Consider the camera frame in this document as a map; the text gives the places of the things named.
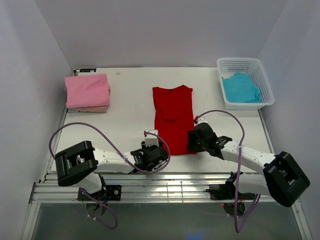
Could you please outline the red t shirt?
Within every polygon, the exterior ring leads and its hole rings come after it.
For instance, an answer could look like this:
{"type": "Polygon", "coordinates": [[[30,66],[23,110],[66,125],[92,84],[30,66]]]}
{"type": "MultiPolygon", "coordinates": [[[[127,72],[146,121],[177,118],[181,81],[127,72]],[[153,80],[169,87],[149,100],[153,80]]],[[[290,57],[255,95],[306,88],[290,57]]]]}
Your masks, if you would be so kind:
{"type": "Polygon", "coordinates": [[[185,85],[172,89],[153,87],[154,128],[174,156],[189,155],[188,132],[194,128],[193,89],[185,85]]]}

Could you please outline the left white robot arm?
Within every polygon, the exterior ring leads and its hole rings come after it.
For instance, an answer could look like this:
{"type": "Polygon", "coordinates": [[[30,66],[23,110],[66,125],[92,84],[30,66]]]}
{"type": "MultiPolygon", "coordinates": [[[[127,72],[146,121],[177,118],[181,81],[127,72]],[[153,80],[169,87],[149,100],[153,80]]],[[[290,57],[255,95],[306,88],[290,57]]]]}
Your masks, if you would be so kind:
{"type": "Polygon", "coordinates": [[[108,174],[143,174],[157,170],[169,158],[162,144],[146,146],[126,152],[104,151],[93,147],[91,141],[82,141],[55,155],[55,171],[58,185],[77,185],[85,189],[95,200],[106,195],[105,182],[100,172],[108,174]]]}

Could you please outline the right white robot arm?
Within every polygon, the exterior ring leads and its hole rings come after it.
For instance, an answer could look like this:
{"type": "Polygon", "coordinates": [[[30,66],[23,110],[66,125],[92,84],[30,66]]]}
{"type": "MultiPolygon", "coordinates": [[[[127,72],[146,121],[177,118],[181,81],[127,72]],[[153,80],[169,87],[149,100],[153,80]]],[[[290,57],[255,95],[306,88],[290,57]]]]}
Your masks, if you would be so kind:
{"type": "Polygon", "coordinates": [[[240,147],[230,137],[217,136],[206,122],[188,132],[187,147],[192,152],[207,152],[254,171],[232,172],[224,184],[212,189],[215,199],[237,199],[242,194],[265,195],[284,207],[291,207],[311,184],[288,152],[273,154],[240,147]]]}

